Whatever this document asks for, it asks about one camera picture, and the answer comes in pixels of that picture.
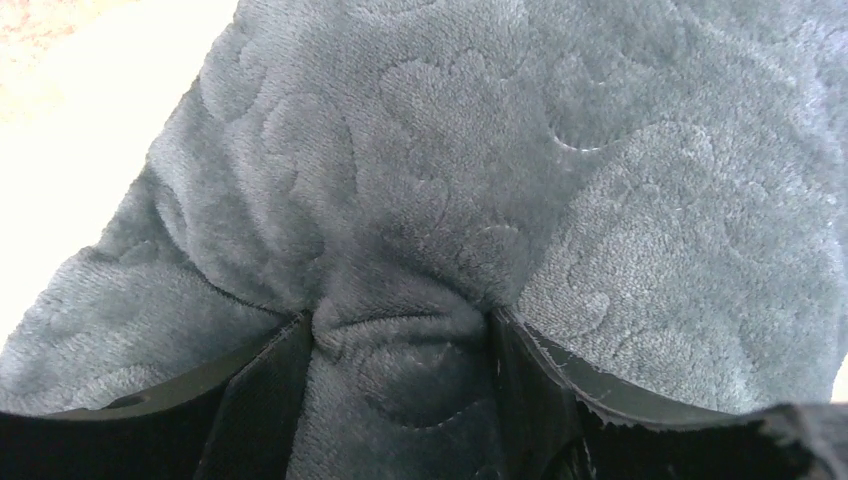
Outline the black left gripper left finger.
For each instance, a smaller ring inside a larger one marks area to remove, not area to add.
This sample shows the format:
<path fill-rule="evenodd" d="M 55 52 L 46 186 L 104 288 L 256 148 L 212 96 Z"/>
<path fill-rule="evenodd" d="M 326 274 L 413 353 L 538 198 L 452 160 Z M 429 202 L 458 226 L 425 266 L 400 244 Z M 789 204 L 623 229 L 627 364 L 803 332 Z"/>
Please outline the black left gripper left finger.
<path fill-rule="evenodd" d="M 298 316 L 99 410 L 1 415 L 4 479 L 282 479 L 312 349 Z"/>

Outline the grey plush ruffled pillowcase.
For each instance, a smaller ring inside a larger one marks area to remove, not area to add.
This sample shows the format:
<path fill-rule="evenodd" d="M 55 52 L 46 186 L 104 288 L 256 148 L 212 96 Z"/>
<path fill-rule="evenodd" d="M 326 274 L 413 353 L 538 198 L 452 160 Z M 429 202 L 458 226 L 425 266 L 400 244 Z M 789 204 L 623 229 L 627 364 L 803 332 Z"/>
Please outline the grey plush ruffled pillowcase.
<path fill-rule="evenodd" d="M 843 1 L 242 1 L 1 355 L 99 410 L 298 316 L 282 479 L 511 479 L 489 315 L 847 475 Z"/>

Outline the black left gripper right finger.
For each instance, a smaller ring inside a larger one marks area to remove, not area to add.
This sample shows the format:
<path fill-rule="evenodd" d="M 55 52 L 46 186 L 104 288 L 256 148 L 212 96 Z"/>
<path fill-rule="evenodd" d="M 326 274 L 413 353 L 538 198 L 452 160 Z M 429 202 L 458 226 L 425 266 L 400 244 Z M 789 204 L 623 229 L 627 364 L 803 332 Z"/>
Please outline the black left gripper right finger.
<path fill-rule="evenodd" d="M 748 415 L 652 393 L 544 337 L 511 309 L 489 315 L 511 479 L 818 479 L 790 408 Z"/>

